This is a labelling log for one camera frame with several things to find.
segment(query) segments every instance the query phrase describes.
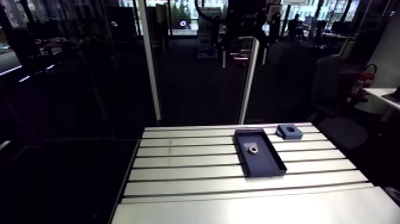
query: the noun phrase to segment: metal pole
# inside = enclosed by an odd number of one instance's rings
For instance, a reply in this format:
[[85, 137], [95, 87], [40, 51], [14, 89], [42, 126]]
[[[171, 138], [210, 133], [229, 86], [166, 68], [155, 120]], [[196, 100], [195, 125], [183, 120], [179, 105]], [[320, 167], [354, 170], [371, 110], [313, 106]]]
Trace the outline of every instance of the metal pole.
[[243, 92], [242, 106], [240, 109], [239, 124], [243, 125], [245, 123], [247, 106], [249, 103], [249, 97], [251, 92], [251, 85], [253, 83], [255, 63], [257, 62], [258, 48], [260, 47], [260, 42], [258, 39], [253, 38], [253, 44], [251, 46], [251, 55], [249, 60], [249, 67], [246, 75], [245, 90]]
[[141, 36], [142, 32], [140, 31], [138, 6], [136, 5], [136, 0], [133, 0], [132, 2], [133, 2], [133, 13], [135, 14], [135, 17], [136, 17], [137, 35]]
[[172, 34], [171, 0], [168, 0], [168, 20], [169, 20], [169, 25], [170, 25], [170, 35], [173, 36], [173, 34]]
[[388, 0], [386, 6], [385, 6], [385, 10], [383, 10], [382, 15], [385, 16], [386, 12], [388, 11], [389, 5], [390, 3], [392, 3], [392, 0]]
[[365, 17], [367, 16], [368, 10], [370, 10], [371, 4], [372, 4], [372, 0], [370, 0], [370, 2], [367, 5], [367, 8], [365, 9], [364, 15], [362, 16], [362, 19], [361, 19], [361, 22], [360, 22], [360, 25], [358, 26], [357, 33], [359, 33], [360, 30], [361, 30], [361, 26], [364, 23], [364, 20], [365, 20]]
[[280, 32], [280, 37], [282, 37], [283, 34], [285, 34], [285, 29], [286, 29], [286, 25], [288, 24], [289, 12], [290, 12], [291, 7], [292, 7], [292, 5], [287, 5], [285, 19], [283, 20], [282, 30]]
[[24, 8], [24, 11], [25, 11], [26, 17], [28, 17], [29, 23], [34, 23], [35, 20], [33, 18], [32, 12], [30, 11], [30, 9], [28, 7], [27, 0], [20, 0], [20, 3], [22, 5], [22, 7]]
[[348, 0], [345, 11], [343, 12], [342, 18], [340, 18], [340, 22], [344, 22], [346, 20], [347, 13], [349, 13], [350, 5], [353, 0]]
[[146, 2], [145, 1], [146, 0], [139, 0], [139, 10], [140, 10], [140, 17], [142, 19], [143, 40], [145, 43], [147, 67], [149, 70], [149, 78], [150, 78], [151, 93], [153, 96], [155, 118], [159, 122], [161, 120], [160, 102], [158, 100], [157, 83], [155, 80], [154, 62], [153, 62], [153, 55], [152, 55], [152, 49], [151, 49], [151, 43], [150, 43], [150, 33], [149, 33], [149, 26], [148, 26], [148, 21], [147, 21]]

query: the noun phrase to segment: desk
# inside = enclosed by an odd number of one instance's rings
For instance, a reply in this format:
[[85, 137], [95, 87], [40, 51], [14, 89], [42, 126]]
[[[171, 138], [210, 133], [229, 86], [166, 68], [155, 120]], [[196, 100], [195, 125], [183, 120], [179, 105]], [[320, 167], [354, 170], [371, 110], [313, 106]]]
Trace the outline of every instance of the desk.
[[393, 108], [400, 110], [400, 105], [396, 104], [388, 99], [382, 97], [382, 95], [392, 94], [396, 91], [395, 88], [364, 88], [369, 94], [378, 97], [379, 99], [383, 100], [385, 103], [391, 105]]
[[391, 106], [388, 109], [386, 109], [385, 113], [382, 115], [382, 117], [380, 119], [380, 122], [386, 122], [391, 117], [391, 115], [393, 114], [395, 109], [400, 110], [400, 105], [395, 104], [394, 102], [382, 97], [382, 95], [394, 93], [396, 91], [396, 89], [394, 89], [394, 88], [364, 88], [364, 90], [367, 91], [368, 93], [374, 95], [375, 97], [378, 97], [378, 99], [384, 101], [385, 103], [387, 103]]
[[[277, 124], [148, 127], [113, 224], [400, 223], [400, 209], [311, 123], [301, 140]], [[235, 129], [262, 128], [287, 167], [273, 178], [244, 177]]]

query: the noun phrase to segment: black tray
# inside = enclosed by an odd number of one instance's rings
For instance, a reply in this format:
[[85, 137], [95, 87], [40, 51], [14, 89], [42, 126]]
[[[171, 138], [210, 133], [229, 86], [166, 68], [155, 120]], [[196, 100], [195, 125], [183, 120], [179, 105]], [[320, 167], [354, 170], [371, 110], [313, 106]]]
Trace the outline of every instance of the black tray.
[[247, 177], [279, 176], [286, 173], [285, 164], [262, 129], [236, 130], [235, 143]]

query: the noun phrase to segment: computer monitor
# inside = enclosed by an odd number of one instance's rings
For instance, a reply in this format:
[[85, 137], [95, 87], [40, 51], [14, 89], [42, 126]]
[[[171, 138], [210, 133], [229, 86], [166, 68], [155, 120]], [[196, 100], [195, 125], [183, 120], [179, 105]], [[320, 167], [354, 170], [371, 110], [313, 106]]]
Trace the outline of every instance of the computer monitor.
[[311, 26], [311, 24], [313, 23], [313, 19], [314, 19], [313, 16], [306, 16], [304, 24]]

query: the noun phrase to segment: fire extinguisher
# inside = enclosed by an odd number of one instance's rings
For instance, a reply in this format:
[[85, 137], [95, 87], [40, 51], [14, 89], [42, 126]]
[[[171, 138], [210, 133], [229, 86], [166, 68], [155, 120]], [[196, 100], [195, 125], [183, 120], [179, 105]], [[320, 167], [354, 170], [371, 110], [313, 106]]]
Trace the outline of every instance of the fire extinguisher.
[[[373, 68], [372, 72], [367, 71], [370, 67]], [[377, 71], [377, 66], [375, 64], [369, 64], [365, 67], [364, 72], [358, 75], [357, 81], [355, 82], [351, 93], [355, 95], [358, 99], [365, 99], [365, 92], [363, 88], [368, 88], [372, 84]]]

